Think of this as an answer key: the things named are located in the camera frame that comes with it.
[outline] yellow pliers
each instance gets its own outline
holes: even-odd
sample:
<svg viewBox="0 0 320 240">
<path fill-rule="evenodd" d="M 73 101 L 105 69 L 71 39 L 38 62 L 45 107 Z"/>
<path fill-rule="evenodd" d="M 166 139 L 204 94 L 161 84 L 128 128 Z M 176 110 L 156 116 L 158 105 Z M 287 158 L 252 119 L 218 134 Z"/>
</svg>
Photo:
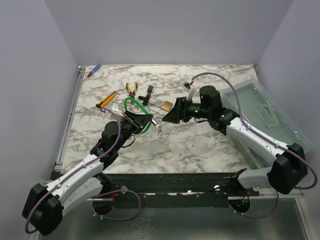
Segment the yellow pliers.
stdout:
<svg viewBox="0 0 320 240">
<path fill-rule="evenodd" d="M 129 93 L 129 96 L 134 99 L 135 95 L 136 95 L 136 92 L 138 90 L 138 83 L 137 82 L 134 83 L 134 90 L 131 91 L 130 87 L 129 87 L 129 82 L 127 82 L 126 83 L 126 89 L 127 89 L 128 93 Z"/>
</svg>

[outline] gray backdrop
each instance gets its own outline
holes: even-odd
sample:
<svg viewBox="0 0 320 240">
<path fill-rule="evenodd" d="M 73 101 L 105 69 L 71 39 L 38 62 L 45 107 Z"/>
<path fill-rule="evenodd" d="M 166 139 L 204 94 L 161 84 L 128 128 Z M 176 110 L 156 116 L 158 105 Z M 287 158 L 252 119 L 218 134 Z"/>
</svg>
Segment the gray backdrop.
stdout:
<svg viewBox="0 0 320 240">
<path fill-rule="evenodd" d="M 258 79 L 314 143 L 307 159 L 320 175 L 320 1 L 295 0 L 257 65 Z M 312 183 L 309 174 L 304 185 Z M 305 191 L 320 236 L 320 185 Z"/>
<path fill-rule="evenodd" d="M 292 0 L 45 0 L 79 65 L 257 64 Z"/>
<path fill-rule="evenodd" d="M 50 176 L 78 66 L 42 0 L 0 3 L 0 239 L 21 240 L 30 188 Z"/>
</svg>

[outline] table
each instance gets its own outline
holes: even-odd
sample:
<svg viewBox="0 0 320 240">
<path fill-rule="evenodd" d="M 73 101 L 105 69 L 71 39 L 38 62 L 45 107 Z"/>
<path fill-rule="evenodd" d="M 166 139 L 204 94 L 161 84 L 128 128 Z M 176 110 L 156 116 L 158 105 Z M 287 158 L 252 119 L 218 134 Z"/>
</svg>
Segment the table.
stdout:
<svg viewBox="0 0 320 240">
<path fill-rule="evenodd" d="M 86 68 L 88 73 L 93 66 Z M 199 73 L 215 72 L 225 76 L 232 84 L 257 79 L 253 65 L 104 65 L 91 78 L 84 81 L 77 101 L 74 119 L 67 141 L 61 173 L 71 170 L 83 160 L 101 138 L 104 126 L 112 117 L 96 108 L 96 103 L 113 91 L 117 91 L 113 102 L 123 109 L 123 100 L 128 96 L 126 82 L 131 87 L 138 82 L 139 95 L 145 96 L 152 85 L 151 102 L 169 101 L 186 96 L 182 88 L 184 81 Z M 201 76 L 194 82 L 196 88 L 193 101 L 200 102 L 199 89 L 213 85 L 223 90 L 228 85 L 215 76 Z M 137 108 L 131 111 L 141 112 Z M 139 135 L 135 143 L 122 148 L 116 161 L 105 169 L 106 173 L 219 173 L 237 172 L 249 168 L 228 136 L 213 130 L 207 122 L 172 124 L 162 122 L 167 113 L 159 110 L 154 117 L 162 126 L 151 127 L 146 134 Z"/>
</svg>

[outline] purple cable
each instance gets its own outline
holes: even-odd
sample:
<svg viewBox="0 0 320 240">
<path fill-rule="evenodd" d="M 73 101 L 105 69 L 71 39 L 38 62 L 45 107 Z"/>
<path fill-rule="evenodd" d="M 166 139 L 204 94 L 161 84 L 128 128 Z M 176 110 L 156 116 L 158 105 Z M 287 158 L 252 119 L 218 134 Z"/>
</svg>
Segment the purple cable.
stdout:
<svg viewBox="0 0 320 240">
<path fill-rule="evenodd" d="M 102 196 L 105 196 L 105 195 L 110 195 L 110 194 L 115 194 L 115 193 L 120 193 L 120 192 L 123 192 L 124 190 L 114 190 L 114 191 L 110 191 L 110 192 L 106 192 L 106 193 L 103 193 L 103 194 L 99 194 L 95 197 L 102 197 Z M 94 211 L 94 216 L 98 216 L 100 218 L 104 218 L 104 219 L 109 219 L 109 220 L 113 220 L 113 221 L 127 221 L 127 220 L 130 220 L 130 219 L 133 219 L 135 218 L 136 216 L 138 216 L 140 214 L 140 210 L 141 210 L 141 200 L 140 200 L 140 197 L 139 195 L 132 191 L 132 190 L 125 190 L 126 192 L 128 193 L 132 193 L 136 196 L 136 198 L 138 199 L 138 203 L 139 203 L 139 206 L 138 206 L 138 209 L 137 211 L 131 215 L 131 216 L 128 216 L 128 217 L 124 217 L 124 218 L 115 218 L 115 217 L 110 217 L 110 216 L 105 216 L 105 215 L 99 215 L 98 213 L 96 213 L 96 209 L 95 209 L 95 206 L 93 205 L 93 211 Z"/>
<path fill-rule="evenodd" d="M 95 159 L 91 160 L 91 161 L 88 161 L 85 166 L 87 165 L 90 165 L 92 164 L 93 162 L 103 158 L 104 156 L 106 156 L 110 151 L 112 151 L 112 149 L 114 149 L 114 147 L 117 145 L 118 141 L 119 141 L 119 138 L 120 138 L 120 133 L 121 133 L 121 125 L 120 125 L 120 122 L 119 120 L 117 120 L 117 115 L 111 111 L 110 109 L 108 108 L 105 108 L 105 107 L 101 107 L 100 108 L 100 111 L 103 112 L 103 113 L 106 113 L 106 110 L 111 113 L 114 118 L 116 119 L 116 122 L 118 124 L 118 135 L 116 136 L 116 139 L 113 143 L 113 145 L 105 152 L 103 153 L 102 155 L 96 157 Z M 85 166 L 80 166 L 79 168 L 75 169 L 72 173 L 70 173 L 70 175 L 68 175 L 65 179 L 63 179 L 61 182 L 59 182 L 58 184 L 63 184 L 65 183 L 68 179 L 70 179 L 73 175 L 75 175 L 77 172 L 79 172 L 81 169 L 85 168 Z M 30 220 L 31 220 L 31 217 L 32 215 L 34 214 L 34 212 L 36 211 L 37 207 L 39 207 L 39 205 L 43 202 L 44 199 L 46 199 L 50 194 L 52 194 L 56 189 L 58 189 L 58 184 L 55 185 L 50 191 L 48 191 L 42 198 L 40 198 L 40 200 L 34 205 L 34 207 L 32 208 L 32 210 L 30 211 L 27 219 L 26 219 L 26 223 L 25 223 L 25 226 L 24 226 L 24 230 L 27 234 L 33 234 L 37 231 L 37 229 L 34 229 L 32 231 L 29 230 L 29 223 L 30 223 Z"/>
<path fill-rule="evenodd" d="M 243 213 L 240 213 L 240 212 L 236 211 L 230 204 L 229 204 L 229 207 L 233 210 L 233 212 L 235 214 L 238 214 L 238 215 L 240 215 L 242 217 L 245 217 L 245 218 L 250 218 L 250 219 L 267 218 L 267 217 L 271 216 L 272 214 L 274 214 L 279 208 L 279 193 L 277 191 L 275 191 L 275 193 L 276 193 L 276 200 L 275 200 L 276 202 L 275 202 L 274 209 L 271 212 L 269 212 L 269 213 L 267 213 L 265 215 L 254 216 L 254 215 L 249 215 L 249 214 L 243 214 Z"/>
<path fill-rule="evenodd" d="M 236 103 L 237 103 L 237 106 L 238 106 L 238 110 L 239 110 L 240 120 L 241 120 L 241 122 L 243 123 L 243 125 L 244 125 L 247 129 L 249 129 L 252 133 L 254 133 L 255 135 L 257 135 L 259 138 L 265 140 L 267 143 L 273 145 L 274 147 L 277 147 L 277 144 L 276 144 L 275 142 L 269 140 L 268 138 L 266 138 L 265 136 L 263 136 L 263 135 L 260 134 L 259 132 L 251 129 L 251 128 L 249 127 L 249 125 L 246 123 L 246 121 L 245 121 L 245 119 L 244 119 L 244 115 L 243 115 L 242 110 L 241 110 L 240 100 L 239 100 L 239 96 L 238 96 L 238 94 L 237 94 L 237 92 L 236 92 L 236 89 L 234 88 L 234 86 L 233 86 L 224 76 L 221 76 L 220 74 L 217 74 L 217 73 L 214 73 L 214 72 L 203 72 L 203 73 L 200 73 L 200 74 L 198 74 L 198 75 L 195 75 L 191 80 L 194 81 L 196 78 L 198 78 L 198 77 L 200 77 L 200 76 L 202 76 L 202 75 L 214 75 L 214 76 L 217 76 L 217 77 L 223 79 L 223 80 L 230 86 L 230 88 L 232 89 L 232 91 L 233 91 L 233 93 L 234 93 L 234 96 L 235 96 L 235 99 L 236 99 Z M 293 151 L 291 151 L 291 150 L 289 150 L 289 149 L 287 149 L 287 148 L 285 148 L 285 147 L 282 147 L 282 146 L 278 146 L 278 148 L 281 149 L 281 150 L 283 150 L 283 151 L 285 151 L 285 152 L 287 152 L 287 153 L 289 153 L 289 154 L 291 154 L 291 155 L 293 155 L 294 157 L 296 157 L 300 162 L 302 162 L 303 164 L 305 164 L 305 165 L 310 169 L 310 171 L 312 172 L 312 174 L 313 174 L 313 176 L 314 176 L 314 182 L 313 182 L 313 184 L 311 184 L 310 186 L 297 186 L 297 187 L 295 187 L 295 189 L 308 190 L 308 189 L 314 188 L 314 187 L 317 185 L 317 183 L 318 183 L 318 175 L 317 175 L 316 171 L 311 167 L 311 165 L 310 165 L 308 162 L 306 162 L 302 157 L 300 157 L 298 154 L 294 153 Z M 236 213 L 239 214 L 239 215 L 241 215 L 241 216 L 248 217 L 248 218 L 256 218 L 256 219 L 257 219 L 257 218 L 265 218 L 265 217 L 268 217 L 268 216 L 274 214 L 274 213 L 276 212 L 276 210 L 278 209 L 278 205 L 279 205 L 279 194 L 278 194 L 277 191 L 276 191 L 276 195 L 277 195 L 276 205 L 275 205 L 274 209 L 273 209 L 270 213 L 268 213 L 268 214 L 266 214 L 266 215 L 263 215 L 263 216 L 251 216 L 251 215 L 241 214 L 240 212 L 237 212 L 237 211 L 236 211 Z"/>
</svg>

